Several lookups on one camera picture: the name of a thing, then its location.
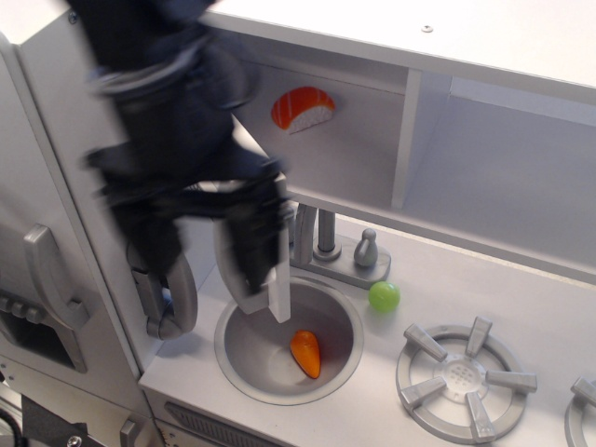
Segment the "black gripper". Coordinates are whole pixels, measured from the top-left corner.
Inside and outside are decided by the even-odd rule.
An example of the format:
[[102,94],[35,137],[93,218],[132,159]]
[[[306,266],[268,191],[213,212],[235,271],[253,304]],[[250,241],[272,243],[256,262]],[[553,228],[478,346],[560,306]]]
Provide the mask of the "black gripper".
[[234,138],[232,111],[246,88],[174,83],[97,86],[110,100],[126,142],[91,152],[110,212],[152,272],[166,275],[182,253],[175,220],[223,220],[242,294],[256,294],[280,261],[285,196],[280,166]]

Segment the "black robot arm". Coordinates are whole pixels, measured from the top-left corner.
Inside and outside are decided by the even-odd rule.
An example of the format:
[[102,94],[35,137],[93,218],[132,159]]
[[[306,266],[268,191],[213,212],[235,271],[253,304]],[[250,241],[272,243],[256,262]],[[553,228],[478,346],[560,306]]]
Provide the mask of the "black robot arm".
[[201,19],[205,1],[74,1],[126,142],[88,154],[115,221],[154,273],[181,254],[176,220],[219,219],[246,294],[279,261],[284,196],[277,162],[242,147],[232,113],[257,74],[240,47]]

